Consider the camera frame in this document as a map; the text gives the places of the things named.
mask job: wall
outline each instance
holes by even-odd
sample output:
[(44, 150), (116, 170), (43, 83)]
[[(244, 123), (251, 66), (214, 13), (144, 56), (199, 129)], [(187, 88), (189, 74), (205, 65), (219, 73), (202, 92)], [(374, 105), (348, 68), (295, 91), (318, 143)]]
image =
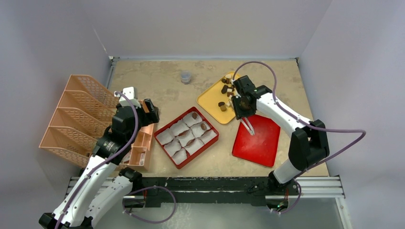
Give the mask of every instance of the wall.
[(83, 0), (108, 55), (295, 58), (331, 0)]
[[(334, 0), (301, 56), (315, 118), (367, 136), (328, 163), (354, 228), (403, 228), (405, 2)], [(331, 152), (356, 136), (329, 134)]]
[(1, 1), (0, 21), (0, 228), (41, 228), (78, 173), (42, 135), (69, 75), (105, 83), (109, 59), (75, 1)]

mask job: beige tabletop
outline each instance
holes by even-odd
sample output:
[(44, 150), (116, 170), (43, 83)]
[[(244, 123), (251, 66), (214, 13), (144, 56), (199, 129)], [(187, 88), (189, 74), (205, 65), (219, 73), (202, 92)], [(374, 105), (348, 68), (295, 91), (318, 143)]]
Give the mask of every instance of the beige tabletop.
[[(295, 60), (265, 61), (277, 74), (277, 96), (299, 114), (312, 119), (307, 96)], [(222, 125), (202, 109), (197, 97), (227, 72), (234, 71), (244, 61), (119, 61), (116, 66), (111, 91), (134, 86), (138, 99), (150, 98), (160, 109), (157, 129), (177, 118), (190, 107), (197, 109), (218, 130), (219, 140), (202, 152), (182, 169), (177, 169), (156, 140), (152, 144), (152, 156), (146, 177), (254, 177), (267, 176), (288, 158), (290, 138), (281, 130), (275, 164), (272, 168), (232, 156), (232, 147), (239, 121), (233, 119)], [(190, 84), (182, 84), (180, 72), (192, 73)], [(240, 75), (248, 75), (256, 86), (273, 87), (271, 72), (258, 64), (244, 66)], [(320, 165), (305, 176), (328, 176), (326, 165)]]

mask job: empty red tray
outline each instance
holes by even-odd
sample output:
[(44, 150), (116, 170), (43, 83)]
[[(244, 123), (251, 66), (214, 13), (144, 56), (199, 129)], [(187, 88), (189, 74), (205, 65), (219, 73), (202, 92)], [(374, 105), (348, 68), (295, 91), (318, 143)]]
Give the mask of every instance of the empty red tray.
[[(205, 121), (210, 128), (216, 133), (216, 137), (214, 137), (213, 139), (211, 139), (207, 144), (205, 144), (203, 147), (201, 147), (199, 150), (197, 150), (197, 152), (195, 152), (193, 155), (190, 155), (187, 151), (187, 159), (185, 159), (183, 162), (181, 162), (179, 165), (177, 165), (176, 163), (174, 163), (173, 159), (171, 158), (171, 156), (166, 152), (166, 150), (164, 149), (163, 145), (159, 142), (159, 140), (156, 138), (156, 136), (160, 133), (162, 133), (163, 131), (165, 131), (167, 128), (171, 127), (173, 124), (175, 124), (176, 122), (178, 122), (180, 119), (184, 118), (186, 116), (186, 114), (191, 113), (191, 112), (197, 112), (198, 115), (200, 115), (200, 117), (202, 118), (203, 121)], [(177, 169), (181, 169), (183, 168), (186, 164), (188, 164), (191, 160), (193, 160), (194, 158), (196, 158), (198, 155), (200, 155), (204, 150), (206, 150), (208, 147), (210, 147), (212, 144), (214, 144), (216, 141), (218, 141), (219, 138), (219, 132), (213, 127), (213, 125), (208, 122), (208, 120), (204, 117), (203, 114), (201, 114), (201, 112), (195, 107), (193, 106), (192, 108), (190, 108), (188, 111), (184, 112), (183, 114), (181, 114), (179, 117), (177, 117), (176, 119), (174, 119), (173, 121), (171, 121), (170, 123), (168, 123), (167, 125), (165, 125), (164, 127), (160, 128), (159, 130), (157, 130), (153, 136), (155, 137), (156, 141), (159, 143), (160, 147), (163, 149), (163, 151), (166, 153), (166, 155), (170, 158), (170, 160), (173, 162), (173, 164), (176, 166)]]
[(255, 135), (250, 135), (240, 123), (232, 155), (267, 167), (274, 166), (280, 127), (273, 120), (259, 115), (250, 116), (248, 120)]

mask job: red box with white paper liners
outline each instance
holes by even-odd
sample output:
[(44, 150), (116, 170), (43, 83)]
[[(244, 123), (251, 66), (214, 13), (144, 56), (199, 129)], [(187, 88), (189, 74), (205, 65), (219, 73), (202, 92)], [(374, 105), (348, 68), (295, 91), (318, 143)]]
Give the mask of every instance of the red box with white paper liners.
[[(185, 159), (183, 162), (181, 162), (179, 165), (177, 165), (173, 159), (171, 158), (171, 156), (168, 154), (168, 152), (165, 150), (164, 145), (162, 145), (160, 143), (160, 141), (158, 140), (158, 138), (156, 137), (157, 135), (159, 135), (160, 133), (162, 133), (163, 131), (167, 130), (168, 128), (170, 128), (173, 124), (175, 124), (176, 122), (178, 122), (179, 120), (183, 119), (187, 114), (191, 113), (191, 112), (196, 112), (202, 119), (202, 122), (207, 123), (207, 125), (210, 127), (211, 130), (213, 130), (216, 133), (216, 136), (211, 139), (207, 144), (203, 145), (199, 150), (197, 150), (197, 152), (195, 152), (194, 154), (190, 155), (189, 152), (186, 151), (187, 154), (187, 159)], [(181, 114), (179, 117), (177, 117), (176, 119), (174, 119), (173, 121), (171, 121), (170, 123), (168, 123), (167, 125), (165, 125), (164, 127), (162, 127), (161, 129), (157, 130), (153, 136), (155, 137), (156, 141), (159, 143), (160, 147), (163, 149), (163, 151), (166, 153), (166, 155), (170, 158), (170, 160), (172, 161), (172, 163), (176, 166), (177, 169), (181, 169), (183, 168), (186, 164), (188, 164), (191, 160), (193, 160), (194, 158), (196, 158), (198, 155), (200, 155), (204, 150), (206, 150), (208, 147), (210, 147), (212, 144), (214, 144), (216, 141), (218, 141), (219, 138), (219, 132), (214, 128), (214, 126), (204, 117), (203, 114), (201, 114), (201, 112), (196, 108), (196, 107), (192, 107), (189, 110), (187, 110), (186, 112), (184, 112), (183, 114)]]

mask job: purple hose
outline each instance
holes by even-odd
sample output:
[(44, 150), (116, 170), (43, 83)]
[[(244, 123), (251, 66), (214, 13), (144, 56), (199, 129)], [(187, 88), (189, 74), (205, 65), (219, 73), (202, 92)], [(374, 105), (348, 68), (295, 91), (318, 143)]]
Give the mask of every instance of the purple hose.
[[(111, 157), (109, 157), (107, 160), (103, 161), (102, 163), (100, 163), (99, 165), (97, 165), (96, 167), (94, 167), (92, 170), (90, 170), (90, 172), (87, 174), (88, 177), (91, 177), (91, 175), (97, 170), (99, 169), (102, 165), (110, 162), (112, 159), (114, 159), (115, 157), (117, 157), (119, 154), (121, 154), (128, 146), (131, 145), (132, 141), (134, 141), (136, 135), (137, 135), (137, 131), (138, 131), (138, 113), (134, 107), (134, 105), (132, 104), (132, 102), (122, 93), (122, 92), (116, 92), (117, 94), (121, 95), (122, 97), (124, 97), (124, 99), (129, 103), (129, 105), (132, 108), (132, 111), (134, 112), (134, 116), (135, 116), (135, 130), (134, 133), (132, 134), (131, 138), (129, 139), (129, 141), (120, 149), (118, 150), (115, 154), (113, 154)], [(63, 208), (63, 212), (66, 212), (67, 209), (69, 208), (69, 206), (71, 205), (71, 203), (73, 202), (74, 198), (76, 197), (76, 195), (78, 194), (78, 192), (82, 189), (83, 185), (86, 183), (86, 181), (88, 180), (88, 177), (84, 177), (84, 179), (82, 180), (82, 182), (80, 182), (80, 184), (77, 186), (76, 190), (72, 193), (72, 195), (70, 196), (70, 198), (68, 199), (65, 207)], [(55, 229), (59, 229), (59, 225), (62, 222), (62, 219), (64, 217), (64, 214), (61, 214), (58, 221), (56, 222), (55, 225)]]
[[(354, 144), (358, 143), (358, 142), (359, 142), (360, 140), (362, 140), (362, 139), (364, 138), (364, 136), (366, 135), (366, 131), (365, 131), (365, 130), (360, 130), (360, 129), (358, 129), (358, 130), (356, 130), (356, 129), (355, 129), (355, 130), (349, 130), (349, 129), (328, 129), (328, 128), (319, 128), (319, 127), (312, 126), (312, 125), (310, 125), (309, 123), (306, 123), (306, 122), (302, 121), (301, 119), (298, 119), (298, 117), (296, 117), (294, 114), (292, 114), (291, 112), (289, 112), (288, 110), (286, 110), (284, 107), (282, 107), (282, 106), (278, 103), (278, 101), (277, 101), (277, 99), (276, 99), (276, 87), (277, 87), (277, 77), (276, 77), (276, 73), (275, 73), (274, 70), (273, 70), (268, 64), (266, 64), (266, 63), (263, 63), (263, 62), (260, 62), (260, 61), (248, 61), (248, 62), (245, 62), (245, 63), (241, 64), (241, 65), (235, 70), (234, 75), (233, 75), (233, 77), (232, 77), (232, 80), (235, 80), (235, 76), (236, 76), (236, 73), (238, 72), (238, 70), (239, 70), (240, 68), (242, 68), (243, 66), (249, 64), (249, 63), (258, 63), (258, 64), (261, 64), (261, 65), (265, 66), (266, 68), (268, 68), (268, 69), (271, 71), (271, 73), (273, 74), (273, 78), (274, 78), (274, 86), (273, 86), (273, 93), (272, 93), (272, 95), (273, 95), (273, 100), (276, 102), (277, 106), (278, 106), (282, 111), (284, 111), (286, 114), (288, 114), (289, 116), (291, 116), (293, 119), (297, 120), (299, 123), (304, 124), (305, 126), (311, 128), (311, 129), (313, 129), (313, 130), (324, 131), (324, 132), (332, 132), (332, 133), (361, 133), (361, 135), (360, 135), (358, 138), (356, 138), (354, 141), (352, 141), (351, 143), (349, 143), (347, 146), (343, 147), (341, 150), (339, 150), (338, 152), (336, 152), (336, 153), (333, 154), (332, 156), (327, 157), (327, 158), (325, 158), (325, 159), (319, 161), (318, 163), (315, 163), (315, 164), (309, 166), (306, 170), (302, 171), (301, 173), (299, 173), (298, 175), (296, 175), (294, 178), (297, 178), (297, 177), (301, 176), (303, 173), (305, 173), (306, 171), (312, 169), (313, 167), (316, 167), (316, 166), (318, 166), (318, 165), (320, 165), (320, 164), (322, 164), (322, 163), (324, 163), (324, 162), (327, 162), (327, 161), (331, 160), (332, 158), (334, 158), (334, 157), (336, 157), (337, 155), (341, 154), (341, 153), (342, 153), (343, 151), (345, 151), (346, 149), (348, 149), (348, 148), (352, 147)], [(298, 187), (299, 187), (299, 193), (298, 193), (298, 198), (297, 198), (297, 200), (294, 202), (294, 204), (293, 204), (289, 209), (283, 211), (283, 213), (288, 212), (290, 209), (292, 209), (293, 207), (295, 207), (295, 205), (298, 203), (299, 198), (301, 197), (301, 186), (298, 184)]]
[(165, 218), (164, 220), (160, 220), (160, 221), (151, 221), (151, 220), (147, 220), (147, 219), (141, 218), (141, 217), (136, 216), (136, 215), (130, 213), (129, 211), (125, 210), (124, 202), (122, 202), (122, 207), (124, 208), (124, 212), (127, 213), (128, 215), (130, 215), (130, 216), (132, 216), (132, 217), (134, 217), (134, 218), (136, 218), (136, 219), (139, 219), (139, 220), (141, 220), (141, 221), (144, 221), (144, 222), (146, 222), (146, 223), (158, 224), (158, 223), (163, 223), (163, 222), (166, 222), (167, 220), (169, 220), (169, 219), (174, 215), (174, 212), (176, 211), (176, 206), (177, 206), (177, 204), (176, 204), (176, 198), (174, 197), (173, 193), (170, 192), (170, 190), (168, 190), (167, 188), (162, 187), (162, 186), (146, 187), (146, 188), (142, 188), (142, 189), (136, 190), (136, 191), (134, 191), (134, 192), (131, 192), (131, 193), (129, 193), (127, 196), (134, 195), (134, 194), (136, 194), (136, 193), (139, 193), (139, 192), (142, 192), (142, 191), (145, 191), (145, 190), (148, 190), (148, 189), (153, 189), (153, 188), (160, 188), (160, 189), (163, 189), (163, 190), (167, 191), (167, 192), (171, 195), (171, 197), (173, 198), (173, 203), (174, 203), (173, 211), (171, 211), (171, 214), (170, 214), (167, 218)]

